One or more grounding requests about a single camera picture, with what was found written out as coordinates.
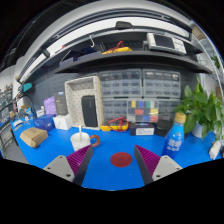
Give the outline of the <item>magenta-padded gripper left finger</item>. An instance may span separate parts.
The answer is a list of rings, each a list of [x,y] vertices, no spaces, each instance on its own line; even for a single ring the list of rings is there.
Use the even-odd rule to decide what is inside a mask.
[[[93,147],[88,145],[68,156],[59,155],[44,170],[81,186],[92,156]]]

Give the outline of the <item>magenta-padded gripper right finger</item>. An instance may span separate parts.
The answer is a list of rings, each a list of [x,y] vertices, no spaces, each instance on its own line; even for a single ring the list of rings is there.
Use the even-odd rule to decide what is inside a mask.
[[[138,145],[134,146],[134,156],[137,160],[145,185],[182,169],[182,167],[169,156],[158,156]]]

